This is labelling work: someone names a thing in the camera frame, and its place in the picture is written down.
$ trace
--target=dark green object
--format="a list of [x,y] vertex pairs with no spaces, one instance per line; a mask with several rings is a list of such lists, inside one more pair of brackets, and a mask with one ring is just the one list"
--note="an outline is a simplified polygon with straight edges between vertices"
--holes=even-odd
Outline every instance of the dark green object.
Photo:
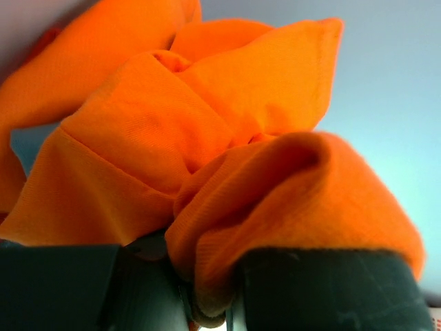
[[8,248],[0,262],[0,330],[188,330],[161,236],[127,249]]
[[[4,248],[0,264],[0,330],[188,330],[192,287],[163,232],[126,248]],[[389,252],[256,250],[236,271],[229,331],[432,330],[409,268]]]
[[229,331],[432,331],[410,269],[389,252],[257,250],[238,279]]

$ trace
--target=orange fabric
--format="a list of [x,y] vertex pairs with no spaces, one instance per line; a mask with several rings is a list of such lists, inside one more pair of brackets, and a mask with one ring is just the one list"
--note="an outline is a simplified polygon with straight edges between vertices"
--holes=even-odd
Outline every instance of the orange fabric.
[[131,56],[169,48],[178,30],[200,20],[197,0],[102,0],[9,77],[0,88],[0,212],[11,211],[25,182],[11,129],[72,114]]
[[[161,22],[149,24],[125,44],[162,33]],[[341,32],[338,19],[277,29],[245,20],[191,23],[170,50],[161,43],[162,50],[134,50],[97,89],[90,77],[103,80],[113,69],[97,65],[107,55],[95,58],[87,44],[95,52],[85,72],[71,72],[75,78],[48,92],[44,105],[30,94],[20,101],[29,111],[8,122],[29,125],[29,114],[39,112],[49,121],[76,109],[66,112],[66,100],[77,106],[87,97],[43,144],[0,237],[126,245],[169,227],[172,263],[195,282],[209,317],[231,302],[234,264],[253,248],[393,250],[419,277],[422,242],[397,201],[347,143],[311,132],[329,105]],[[107,47],[110,59],[127,58],[120,46]],[[37,67],[65,52],[51,47],[25,67],[34,85],[46,79]],[[0,109],[31,84],[21,79],[0,90]]]
[[43,35],[39,38],[39,40],[33,45],[28,56],[26,57],[24,64],[31,62],[37,55],[44,51],[46,47],[48,47],[60,34],[61,28],[53,27],[48,31],[44,32]]
[[5,212],[0,212],[0,224],[3,223],[3,221],[5,220],[5,218],[7,217],[7,213]]

